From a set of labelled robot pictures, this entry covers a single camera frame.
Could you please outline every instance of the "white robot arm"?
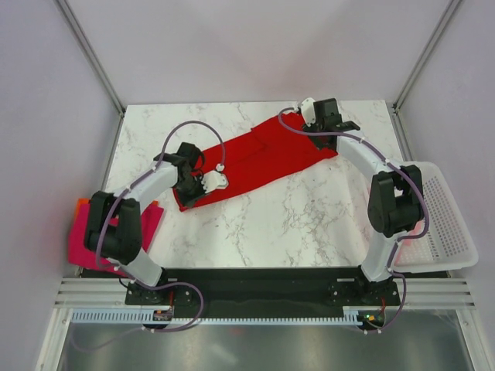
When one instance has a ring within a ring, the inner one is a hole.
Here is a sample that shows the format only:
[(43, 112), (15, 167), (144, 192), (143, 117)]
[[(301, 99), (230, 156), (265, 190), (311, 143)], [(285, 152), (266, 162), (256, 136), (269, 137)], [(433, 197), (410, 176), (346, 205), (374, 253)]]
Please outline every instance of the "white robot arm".
[[(118, 225), (108, 227), (101, 248), (102, 257), (148, 286), (159, 283), (163, 269), (142, 249), (141, 214), (153, 199), (167, 189), (174, 189), (184, 206), (192, 206), (215, 189), (225, 189), (228, 181), (221, 172), (213, 170), (203, 175), (194, 169), (200, 156), (202, 154), (196, 146), (182, 143), (176, 154), (164, 156), (160, 166), (157, 166), (158, 156), (155, 158), (143, 174), (150, 170), (152, 173), (127, 192), (115, 210), (113, 216), (118, 217)], [(114, 193), (96, 192), (93, 195), (84, 237), (87, 249), (97, 250), (103, 223), (116, 200), (115, 195), (130, 188), (122, 187)]]
[[(370, 246), (361, 270), (369, 282), (380, 282), (391, 276), (394, 245), (398, 238), (413, 230), (423, 219), (423, 210), (418, 197), (407, 182), (384, 163), (364, 140), (360, 128), (352, 121), (342, 122), (335, 99), (315, 102), (307, 98), (299, 104), (299, 111), (308, 133), (346, 133), (347, 136), (310, 137), (316, 147), (331, 148), (350, 160), (371, 184), (368, 217), (374, 228)], [(398, 161), (387, 159), (387, 163), (401, 170), (416, 184), (422, 196), (421, 171), (416, 166), (404, 167)]]

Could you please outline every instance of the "white mesh basket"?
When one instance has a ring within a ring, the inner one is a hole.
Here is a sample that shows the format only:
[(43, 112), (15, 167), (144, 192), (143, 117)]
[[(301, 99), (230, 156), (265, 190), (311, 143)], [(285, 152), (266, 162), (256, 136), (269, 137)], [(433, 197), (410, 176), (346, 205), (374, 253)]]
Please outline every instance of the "white mesh basket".
[[(430, 162), (406, 162), (406, 165), (421, 169), (430, 228), (421, 239), (402, 244), (395, 270), (412, 273), (449, 271), (476, 264), (478, 253), (440, 169)], [(424, 222), (419, 224), (411, 234), (422, 231)]]

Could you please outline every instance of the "pink cloth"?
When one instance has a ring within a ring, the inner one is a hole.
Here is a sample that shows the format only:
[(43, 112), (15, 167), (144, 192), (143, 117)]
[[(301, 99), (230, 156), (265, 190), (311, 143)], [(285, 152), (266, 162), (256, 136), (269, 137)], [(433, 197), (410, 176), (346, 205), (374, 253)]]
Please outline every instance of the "pink cloth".
[[(83, 268), (95, 270), (95, 271), (108, 271), (115, 273), (110, 267), (107, 269), (100, 269), (96, 265), (96, 254), (93, 251), (89, 251), (84, 247), (84, 233), (86, 231), (87, 217), (90, 212), (89, 203), (83, 204), (79, 208), (79, 213), (76, 216), (76, 220), (70, 230), (69, 234), (69, 263), (79, 265)], [(157, 205), (151, 204), (146, 208), (141, 215), (142, 226), (142, 247), (145, 251), (148, 251), (149, 245), (153, 240), (156, 228), (160, 223), (160, 219), (163, 215), (163, 208)], [(111, 224), (115, 225), (116, 220), (112, 220)], [(108, 264), (109, 261), (101, 258), (102, 264)]]

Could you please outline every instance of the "white wall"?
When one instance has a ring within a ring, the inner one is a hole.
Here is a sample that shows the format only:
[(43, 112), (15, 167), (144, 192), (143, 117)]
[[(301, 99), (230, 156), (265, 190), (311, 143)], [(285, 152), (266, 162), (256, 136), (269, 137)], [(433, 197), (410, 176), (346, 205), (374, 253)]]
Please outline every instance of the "white wall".
[(495, 349), (495, 2), (464, 2), (406, 100), (416, 158), (439, 165), (480, 262), (466, 272)]
[(0, 2), (0, 368), (34, 368), (118, 116), (51, 0)]
[(392, 101), (448, 0), (69, 0), (125, 104)]

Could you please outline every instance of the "white marble surface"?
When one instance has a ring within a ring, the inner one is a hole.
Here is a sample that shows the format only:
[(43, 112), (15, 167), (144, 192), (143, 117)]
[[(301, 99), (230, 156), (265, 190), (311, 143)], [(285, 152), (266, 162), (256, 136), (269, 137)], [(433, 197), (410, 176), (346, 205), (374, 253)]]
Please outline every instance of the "white marble surface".
[[(224, 140), (248, 132), (293, 102), (160, 104), (129, 106), (106, 190), (128, 184), (157, 155), (166, 135), (190, 119), (213, 125)], [(354, 120), (387, 157), (401, 158), (385, 102), (342, 101)], [(217, 144), (208, 129), (189, 125), (171, 140), (202, 149)], [(163, 267), (335, 267), (359, 264), (371, 226), (369, 185), (337, 156), (248, 194), (181, 213), (172, 191), (158, 200), (165, 208), (150, 256)]]

